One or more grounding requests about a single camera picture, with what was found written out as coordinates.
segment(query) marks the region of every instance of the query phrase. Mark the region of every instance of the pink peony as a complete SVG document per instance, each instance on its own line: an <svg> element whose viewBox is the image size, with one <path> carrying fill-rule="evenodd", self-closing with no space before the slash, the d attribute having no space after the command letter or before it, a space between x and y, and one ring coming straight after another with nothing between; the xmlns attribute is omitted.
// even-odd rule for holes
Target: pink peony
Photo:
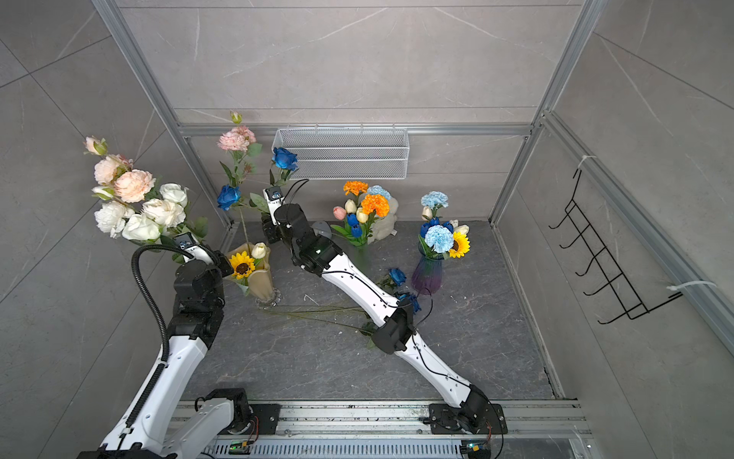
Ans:
<svg viewBox="0 0 734 459"><path fill-rule="evenodd" d="M118 168L130 170L132 161L128 161L120 155L107 155L94 166L94 179L100 185L110 185L118 173Z"/></svg>
<svg viewBox="0 0 734 459"><path fill-rule="evenodd" d="M346 210L344 210L344 207L336 206L334 208L334 218L342 221L346 218Z"/></svg>
<svg viewBox="0 0 734 459"><path fill-rule="evenodd" d="M120 176L115 182L115 194L124 203L136 203L145 198L145 193L152 190L156 180L144 170L132 170Z"/></svg>
<svg viewBox="0 0 734 459"><path fill-rule="evenodd" d="M246 138L249 143L255 143L258 141L255 138L255 134L250 131L247 126L237 126L236 128L232 129L232 131L240 134L241 136L244 136L244 138Z"/></svg>
<svg viewBox="0 0 734 459"><path fill-rule="evenodd" d="M244 135L238 133L236 130L237 128L232 129L229 132L225 132L219 138L219 142L217 143L217 145L222 150L247 150L247 146L250 144L250 141L248 141Z"/></svg>

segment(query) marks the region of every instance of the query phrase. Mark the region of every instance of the white tulip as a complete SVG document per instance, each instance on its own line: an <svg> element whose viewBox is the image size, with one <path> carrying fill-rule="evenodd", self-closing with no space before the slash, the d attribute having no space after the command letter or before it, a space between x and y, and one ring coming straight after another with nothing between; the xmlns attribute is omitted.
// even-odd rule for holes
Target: white tulip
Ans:
<svg viewBox="0 0 734 459"><path fill-rule="evenodd" d="M189 203L189 198L186 196L186 192L189 191L188 188L182 189L179 184L163 184L160 190L161 196L165 200L180 204L181 207L186 207L186 204Z"/></svg>
<svg viewBox="0 0 734 459"><path fill-rule="evenodd" d="M348 200L344 204L344 210L347 214L354 214L357 211L357 203L353 199Z"/></svg>
<svg viewBox="0 0 734 459"><path fill-rule="evenodd" d="M130 218L134 214L133 209L113 200L102 204L102 209L94 213L94 218L97 220L97 228L116 238L125 228L125 218Z"/></svg>
<svg viewBox="0 0 734 459"><path fill-rule="evenodd" d="M362 212L362 208L361 207L359 209L357 209L356 215L357 215L357 221L359 223L367 223L367 219L369 218L369 215L367 215L366 213Z"/></svg>
<svg viewBox="0 0 734 459"><path fill-rule="evenodd" d="M258 259L264 259L267 253L268 253L268 246L265 245L264 242L258 242L257 244L255 244L255 247L252 249L252 253L250 255L255 260L258 260Z"/></svg>
<svg viewBox="0 0 734 459"><path fill-rule="evenodd" d="M135 214L130 217L130 220L128 220L123 229L123 237L125 239L148 241L156 240L160 236L161 229L156 222L142 214Z"/></svg>

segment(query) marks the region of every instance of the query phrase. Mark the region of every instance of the wire basket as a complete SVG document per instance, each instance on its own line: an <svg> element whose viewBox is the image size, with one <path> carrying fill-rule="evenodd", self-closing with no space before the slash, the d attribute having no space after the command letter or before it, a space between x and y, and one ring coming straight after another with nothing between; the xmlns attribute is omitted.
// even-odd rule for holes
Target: wire basket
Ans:
<svg viewBox="0 0 734 459"><path fill-rule="evenodd" d="M278 129L273 148L298 155L292 178L405 178L408 170L407 129L287 128Z"/></svg>

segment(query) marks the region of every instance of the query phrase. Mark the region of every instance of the blue tulip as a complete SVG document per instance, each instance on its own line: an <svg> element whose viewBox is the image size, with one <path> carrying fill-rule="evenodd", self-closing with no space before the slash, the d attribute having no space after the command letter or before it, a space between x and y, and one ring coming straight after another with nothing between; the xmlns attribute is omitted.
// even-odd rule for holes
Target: blue tulip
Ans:
<svg viewBox="0 0 734 459"><path fill-rule="evenodd" d="M395 282L398 287L405 283L405 279L407 279L405 273L402 272L400 268L393 268L392 270L390 270L390 278L393 280L393 282Z"/></svg>
<svg viewBox="0 0 734 459"><path fill-rule="evenodd" d="M222 209L229 210L232 204L239 201L240 197L239 187L232 188L229 185L225 185L222 187L222 191L219 192L217 203Z"/></svg>
<svg viewBox="0 0 734 459"><path fill-rule="evenodd" d="M291 153L285 148L274 148L272 161L281 169L296 170L298 169L297 155Z"/></svg>

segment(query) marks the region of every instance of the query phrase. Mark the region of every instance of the white rose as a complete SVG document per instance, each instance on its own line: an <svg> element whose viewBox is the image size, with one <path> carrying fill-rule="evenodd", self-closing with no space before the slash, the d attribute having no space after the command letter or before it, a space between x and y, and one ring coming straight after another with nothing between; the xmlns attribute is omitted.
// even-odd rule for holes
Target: white rose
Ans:
<svg viewBox="0 0 734 459"><path fill-rule="evenodd" d="M155 240L161 236L161 229L145 215L135 214L130 217L128 223L123 229L123 237L125 239L134 239L136 241Z"/></svg>
<svg viewBox="0 0 734 459"><path fill-rule="evenodd" d="M112 188L94 187L92 188L92 192L104 200L110 200L115 196L115 191Z"/></svg>
<svg viewBox="0 0 734 459"><path fill-rule="evenodd" d="M168 199L151 199L144 202L142 204L142 213L152 221L163 226L163 228L176 226L179 223L183 223L186 219L184 208Z"/></svg>
<svg viewBox="0 0 734 459"><path fill-rule="evenodd" d="M117 201L110 201L102 204L102 209L94 213L97 220L97 228L108 233L110 237L118 237L120 232L125 228L125 218L130 218L135 214L130 209Z"/></svg>
<svg viewBox="0 0 734 459"><path fill-rule="evenodd" d="M344 210L347 214L354 214L357 211L357 203L353 199L348 200L344 204Z"/></svg>
<svg viewBox="0 0 734 459"><path fill-rule="evenodd" d="M267 253L268 253L268 247L265 245L265 243L258 242L257 244L255 244L255 247L252 249L252 253L250 254L250 256L252 256L255 260L264 259Z"/></svg>
<svg viewBox="0 0 734 459"><path fill-rule="evenodd" d="M186 196L186 191L188 190L188 188L181 189L181 185L179 184L163 184L160 188L163 199L180 204L181 207L186 207L186 204L189 203L189 199Z"/></svg>

